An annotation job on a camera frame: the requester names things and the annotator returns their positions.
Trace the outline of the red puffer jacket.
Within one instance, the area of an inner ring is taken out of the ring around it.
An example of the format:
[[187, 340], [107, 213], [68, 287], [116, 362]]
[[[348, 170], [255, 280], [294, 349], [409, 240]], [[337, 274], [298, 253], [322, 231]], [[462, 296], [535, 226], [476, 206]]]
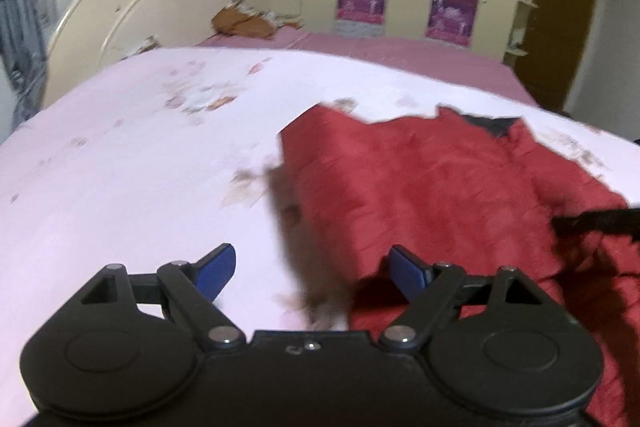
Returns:
[[471, 274], [514, 265], [597, 339], [604, 375], [590, 413], [639, 421], [639, 237], [555, 234], [555, 217], [626, 200], [538, 143], [521, 119], [442, 107], [367, 124], [314, 106], [281, 133], [304, 225], [352, 293], [352, 329], [382, 332], [405, 308], [386, 255], [401, 245]]

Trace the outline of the brown wooden door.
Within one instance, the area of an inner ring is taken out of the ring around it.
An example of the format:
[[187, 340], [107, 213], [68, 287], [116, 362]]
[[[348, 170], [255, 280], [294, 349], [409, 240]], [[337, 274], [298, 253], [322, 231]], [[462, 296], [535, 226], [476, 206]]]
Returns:
[[514, 72], [535, 102], [562, 112], [589, 36], [596, 0], [533, 0]]

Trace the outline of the lower right purple poster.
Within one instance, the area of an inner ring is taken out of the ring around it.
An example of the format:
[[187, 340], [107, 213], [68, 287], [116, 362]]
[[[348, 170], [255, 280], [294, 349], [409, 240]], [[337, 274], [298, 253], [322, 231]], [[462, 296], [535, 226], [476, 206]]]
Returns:
[[478, 0], [432, 0], [427, 39], [468, 48], [471, 45]]

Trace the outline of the cream round headboard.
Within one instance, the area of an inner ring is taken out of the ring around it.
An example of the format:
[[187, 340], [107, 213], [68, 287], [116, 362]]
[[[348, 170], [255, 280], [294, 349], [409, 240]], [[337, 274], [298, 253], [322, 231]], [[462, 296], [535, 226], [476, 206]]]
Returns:
[[196, 46], [231, 0], [73, 0], [48, 46], [49, 106], [79, 83], [155, 48]]

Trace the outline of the blue grey curtain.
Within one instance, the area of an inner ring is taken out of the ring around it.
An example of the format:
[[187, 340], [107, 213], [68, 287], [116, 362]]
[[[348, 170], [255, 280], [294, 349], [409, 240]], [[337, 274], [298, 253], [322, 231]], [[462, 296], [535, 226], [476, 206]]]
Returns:
[[48, 68], [46, 30], [57, 18], [56, 0], [1, 0], [1, 60], [15, 96], [13, 129], [42, 106]]

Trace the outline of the floral pink bedspread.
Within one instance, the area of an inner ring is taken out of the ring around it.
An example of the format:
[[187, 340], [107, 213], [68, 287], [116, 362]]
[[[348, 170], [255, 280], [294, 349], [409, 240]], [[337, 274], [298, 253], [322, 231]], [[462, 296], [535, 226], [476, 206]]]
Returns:
[[238, 265], [218, 298], [244, 332], [344, 329], [340, 288], [278, 173], [280, 131], [323, 103], [367, 121], [439, 106], [521, 117], [631, 205], [639, 149], [517, 101], [326, 54], [164, 49], [122, 61], [22, 124], [1, 147], [1, 421], [35, 415], [18, 367], [34, 332], [109, 263], [151, 273], [222, 243]]

